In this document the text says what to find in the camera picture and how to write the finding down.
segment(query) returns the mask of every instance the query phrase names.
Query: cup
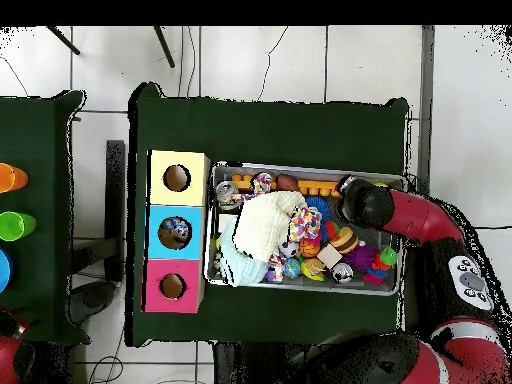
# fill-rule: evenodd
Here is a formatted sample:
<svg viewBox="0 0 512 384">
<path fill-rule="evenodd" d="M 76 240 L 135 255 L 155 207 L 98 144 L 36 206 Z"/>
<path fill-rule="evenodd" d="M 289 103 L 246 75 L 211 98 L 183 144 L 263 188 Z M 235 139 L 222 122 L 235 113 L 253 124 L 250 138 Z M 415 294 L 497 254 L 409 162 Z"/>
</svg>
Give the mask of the cup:
<svg viewBox="0 0 512 384">
<path fill-rule="evenodd" d="M 11 262 L 7 254 L 0 249 L 0 293 L 4 291 L 11 279 Z"/>
<path fill-rule="evenodd" d="M 19 168 L 0 163 L 0 193 L 19 190 L 27 185 L 28 175 Z"/>
<path fill-rule="evenodd" d="M 33 216 L 18 212 L 0 214 L 0 239 L 16 241 L 28 236 L 36 229 L 37 221 Z"/>
</svg>

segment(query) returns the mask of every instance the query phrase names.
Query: blue cup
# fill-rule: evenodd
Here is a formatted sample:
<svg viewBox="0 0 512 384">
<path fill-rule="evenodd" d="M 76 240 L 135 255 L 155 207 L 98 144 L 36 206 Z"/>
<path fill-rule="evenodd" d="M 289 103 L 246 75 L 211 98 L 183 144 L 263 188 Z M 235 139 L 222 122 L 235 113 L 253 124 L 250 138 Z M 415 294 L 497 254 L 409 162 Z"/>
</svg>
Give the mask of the blue cup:
<svg viewBox="0 0 512 384">
<path fill-rule="evenodd" d="M 0 293 L 4 291 L 11 279 L 11 262 L 7 254 L 0 249 Z"/>
</svg>

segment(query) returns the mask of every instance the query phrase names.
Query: green cup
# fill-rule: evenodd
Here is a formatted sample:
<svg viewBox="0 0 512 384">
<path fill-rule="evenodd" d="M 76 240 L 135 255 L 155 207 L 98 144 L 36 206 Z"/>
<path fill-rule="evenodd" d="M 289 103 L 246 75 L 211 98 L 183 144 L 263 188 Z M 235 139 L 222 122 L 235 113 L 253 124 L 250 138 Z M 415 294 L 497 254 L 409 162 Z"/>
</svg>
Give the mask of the green cup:
<svg viewBox="0 0 512 384">
<path fill-rule="evenodd" d="M 28 236 L 36 229 L 37 221 L 33 216 L 18 212 L 0 214 L 0 239 L 16 241 Z"/>
</svg>

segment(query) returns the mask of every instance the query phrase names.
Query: white tile floor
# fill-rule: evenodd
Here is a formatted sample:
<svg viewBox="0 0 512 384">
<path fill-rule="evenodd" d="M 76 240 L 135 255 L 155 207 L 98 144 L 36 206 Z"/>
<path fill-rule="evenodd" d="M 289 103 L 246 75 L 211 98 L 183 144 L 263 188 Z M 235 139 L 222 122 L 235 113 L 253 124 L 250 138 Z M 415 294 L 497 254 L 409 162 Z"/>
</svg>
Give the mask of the white tile floor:
<svg viewBox="0 0 512 384">
<path fill-rule="evenodd" d="M 203 27 L 199 57 L 199 28 L 191 27 L 193 49 L 185 27 L 183 69 L 178 87 L 182 41 L 179 26 L 163 27 L 176 62 L 174 69 L 167 64 L 149 26 L 59 28 L 73 39 L 82 52 L 80 56 L 73 56 L 44 27 L 14 29 L 7 33 L 0 30 L 0 56 L 9 61 L 31 96 L 50 97 L 70 88 L 86 91 L 85 106 L 78 114 L 82 120 L 73 123 L 75 236 L 83 238 L 103 234 L 105 143 L 108 139 L 128 141 L 129 122 L 123 112 L 128 108 L 133 90 L 141 82 L 154 81 L 167 96 L 177 96 L 178 91 L 180 96 L 185 96 L 190 82 L 192 97 L 200 94 L 220 99 L 256 100 L 261 93 L 268 52 L 285 30 L 284 26 Z M 508 184 L 512 177 L 509 165 L 512 148 L 507 143 L 510 134 L 507 125 L 511 121 L 504 115 L 505 109 L 497 109 L 496 114 L 491 109 L 496 105 L 500 107 L 499 99 L 507 98 L 512 104 L 512 94 L 507 91 L 510 89 L 505 87 L 509 80 L 499 82 L 499 78 L 503 79 L 499 70 L 479 63 L 485 62 L 482 61 L 485 51 L 478 56 L 471 52 L 469 44 L 464 49 L 459 48 L 457 43 L 460 44 L 462 35 L 469 32 L 464 28 L 436 29 L 432 190 L 434 195 L 459 205 L 477 225 L 511 224 L 507 222 L 512 216 Z M 392 97 L 405 97 L 412 117 L 418 117 L 419 26 L 330 26 L 327 61 L 325 54 L 325 27 L 289 27 L 271 55 L 261 100 L 323 102 L 325 98 L 327 101 L 383 104 Z M 486 72 L 494 74 L 485 76 Z M 494 91 L 486 91 L 483 85 L 490 84 L 490 80 L 501 85 Z M 1 59 L 0 95 L 24 95 L 9 66 Z M 484 103 L 478 102 L 478 95 L 486 96 Z M 480 120 L 475 119 L 475 111 Z M 409 124 L 413 141 L 411 172 L 415 173 L 419 127 L 417 120 Z M 477 141 L 482 138 L 486 138 L 486 146 L 490 147 L 484 152 L 477 151 Z M 471 166 L 482 160 L 487 166 L 484 173 Z M 486 183 L 501 191 L 486 190 Z M 484 247 L 502 281 L 511 277 L 510 268 L 506 266 L 511 234 L 481 231 Z M 97 265 L 86 272 L 102 274 L 103 270 Z M 88 281 L 92 279 L 75 276 L 74 285 Z M 505 283 L 504 289 L 512 299 L 512 285 Z M 72 366 L 75 384 L 87 384 L 94 363 L 104 356 L 114 355 L 123 322 L 124 285 L 113 304 L 85 324 L 92 343 L 75 352 L 76 363 Z M 207 384 L 213 382 L 211 348 L 204 342 L 198 345 L 197 358 L 194 342 L 156 341 L 138 349 L 121 343 L 118 357 L 124 370 L 109 384 L 196 380 L 196 360 L 201 363 L 197 379 Z M 105 379 L 110 369 L 111 364 L 98 366 L 93 381 Z M 111 376 L 117 376 L 119 370 L 120 366 L 114 365 Z"/>
</svg>

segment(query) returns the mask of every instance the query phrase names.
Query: stacked boxes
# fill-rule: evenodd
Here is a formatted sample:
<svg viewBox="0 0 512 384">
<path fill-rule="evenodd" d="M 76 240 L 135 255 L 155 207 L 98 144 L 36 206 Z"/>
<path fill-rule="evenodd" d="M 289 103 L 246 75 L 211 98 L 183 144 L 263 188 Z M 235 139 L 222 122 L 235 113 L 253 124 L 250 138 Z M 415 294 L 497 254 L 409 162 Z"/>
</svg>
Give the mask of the stacked boxes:
<svg viewBox="0 0 512 384">
<path fill-rule="evenodd" d="M 146 208 L 146 214 L 149 212 L 149 219 L 146 219 L 146 225 L 149 237 L 146 240 L 142 310 L 196 313 L 204 293 L 202 262 L 210 161 L 203 153 L 152 150 L 148 152 L 148 166 L 149 208 Z M 169 183 L 170 174 L 179 174 L 176 181 L 185 184 Z M 181 239 L 179 247 L 170 248 L 162 243 L 160 234 L 163 234 L 164 221 L 178 223 L 182 229 L 188 227 L 181 233 L 186 234 L 186 240 Z M 166 288 L 170 280 L 175 285 L 178 281 L 179 287 L 181 282 L 181 292 L 176 291 L 176 287 Z"/>
</svg>

